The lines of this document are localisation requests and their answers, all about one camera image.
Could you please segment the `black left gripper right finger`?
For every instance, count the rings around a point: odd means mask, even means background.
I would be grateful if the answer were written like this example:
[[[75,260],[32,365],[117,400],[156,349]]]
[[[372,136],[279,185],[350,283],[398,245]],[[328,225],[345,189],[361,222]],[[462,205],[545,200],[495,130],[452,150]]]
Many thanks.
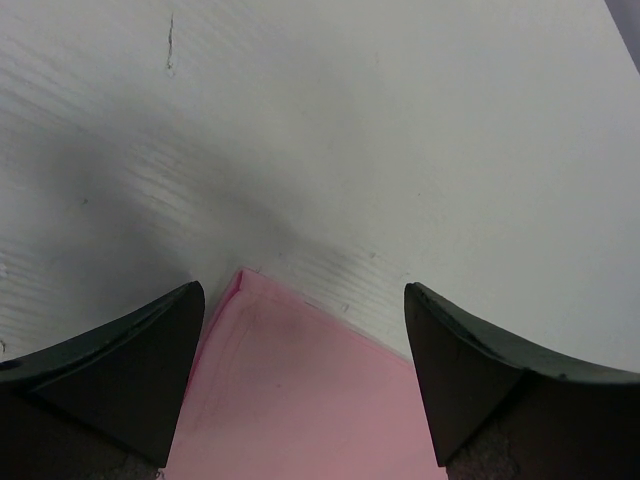
[[[431,289],[404,290],[436,461],[451,479],[635,479],[639,377],[537,345]]]

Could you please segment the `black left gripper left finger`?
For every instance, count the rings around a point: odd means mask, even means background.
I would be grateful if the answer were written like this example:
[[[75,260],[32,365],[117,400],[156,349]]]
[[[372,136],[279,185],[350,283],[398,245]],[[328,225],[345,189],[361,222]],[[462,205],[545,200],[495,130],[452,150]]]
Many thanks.
[[[205,311],[197,281],[1,364],[4,479],[157,479]]]

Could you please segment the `pink t shirt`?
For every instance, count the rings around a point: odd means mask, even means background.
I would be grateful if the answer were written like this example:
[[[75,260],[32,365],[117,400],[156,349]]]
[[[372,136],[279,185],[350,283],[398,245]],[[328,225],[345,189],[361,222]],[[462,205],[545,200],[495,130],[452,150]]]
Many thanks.
[[[442,479],[414,367],[281,284],[216,309],[166,479]]]

